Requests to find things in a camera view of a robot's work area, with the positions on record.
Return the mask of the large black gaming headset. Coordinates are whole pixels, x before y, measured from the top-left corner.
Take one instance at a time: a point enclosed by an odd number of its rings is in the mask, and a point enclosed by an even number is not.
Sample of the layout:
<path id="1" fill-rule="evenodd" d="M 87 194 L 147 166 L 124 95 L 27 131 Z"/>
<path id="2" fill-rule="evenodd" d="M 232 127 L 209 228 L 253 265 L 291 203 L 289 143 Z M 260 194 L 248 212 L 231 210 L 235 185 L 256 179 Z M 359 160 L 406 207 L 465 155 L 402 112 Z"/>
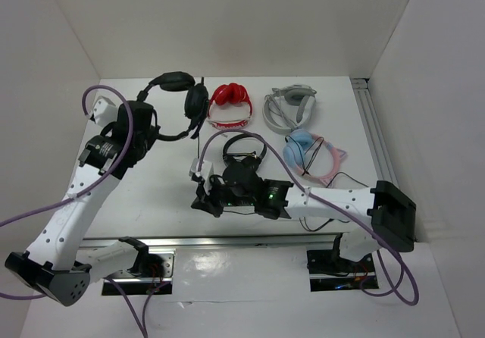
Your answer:
<path id="1" fill-rule="evenodd" d="M 191 132 L 193 134 L 190 136 L 190 139 L 197 139 L 208 115 L 209 97 L 208 90 L 204 84 L 204 77 L 201 78 L 200 83 L 196 83 L 194 77 L 186 72 L 174 71 L 164 73 L 152 79 L 147 87 L 139 92 L 136 100 L 144 102 L 148 98 L 149 91 L 155 86 L 159 86 L 167 92 L 187 91 L 184 102 L 184 114 L 190 120 L 187 130 L 175 136 L 159 133 L 158 140 L 175 142 L 188 137 Z"/>

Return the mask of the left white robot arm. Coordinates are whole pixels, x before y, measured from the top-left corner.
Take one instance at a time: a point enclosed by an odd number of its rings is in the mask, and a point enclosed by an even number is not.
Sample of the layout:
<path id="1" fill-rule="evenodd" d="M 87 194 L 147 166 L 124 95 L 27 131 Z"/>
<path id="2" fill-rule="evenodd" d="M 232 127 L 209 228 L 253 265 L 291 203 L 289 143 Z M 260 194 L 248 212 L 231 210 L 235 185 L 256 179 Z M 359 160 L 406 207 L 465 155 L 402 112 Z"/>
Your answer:
<path id="1" fill-rule="evenodd" d="M 35 291 L 71 306 L 88 285 L 119 271 L 134 277 L 163 271 L 162 259 L 133 237 L 121 237 L 104 248 L 79 250 L 104 201 L 155 143 L 159 130 L 152 125 L 155 118 L 152 105 L 129 101 L 119 107 L 116 120 L 86 143 L 66 197 L 100 177 L 104 181 L 59 208 L 25 252 L 12 252 L 7 257 L 5 267 L 13 275 Z"/>

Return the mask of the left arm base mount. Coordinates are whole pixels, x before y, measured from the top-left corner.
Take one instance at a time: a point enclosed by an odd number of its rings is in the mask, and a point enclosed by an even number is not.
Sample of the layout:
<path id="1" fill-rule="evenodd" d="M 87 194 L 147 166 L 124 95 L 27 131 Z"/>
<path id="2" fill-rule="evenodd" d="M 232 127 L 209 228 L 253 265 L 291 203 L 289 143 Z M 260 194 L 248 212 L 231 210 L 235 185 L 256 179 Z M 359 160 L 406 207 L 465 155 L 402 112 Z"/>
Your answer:
<path id="1" fill-rule="evenodd" d="M 174 252 L 151 251 L 141 240 L 128 236 L 120 238 L 118 242 L 127 243 L 138 255 L 132 267 L 111 275 L 121 291 L 113 283 L 105 281 L 102 287 L 103 296 L 120 296 L 121 293 L 127 296 L 172 294 Z"/>

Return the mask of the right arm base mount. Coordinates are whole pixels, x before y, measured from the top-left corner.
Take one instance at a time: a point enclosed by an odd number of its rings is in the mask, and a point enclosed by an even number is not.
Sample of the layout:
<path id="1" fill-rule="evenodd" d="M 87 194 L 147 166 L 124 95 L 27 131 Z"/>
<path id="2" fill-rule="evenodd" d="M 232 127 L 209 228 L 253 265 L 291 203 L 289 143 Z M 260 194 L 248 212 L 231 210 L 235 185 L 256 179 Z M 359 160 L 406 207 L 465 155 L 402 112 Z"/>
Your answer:
<path id="1" fill-rule="evenodd" d="M 342 237 L 343 234 L 339 233 L 330 249 L 309 249 L 306 252 L 310 290 L 346 291 L 362 287 L 377 289 L 379 284 L 372 255 L 367 254 L 359 261 L 341 258 Z"/>

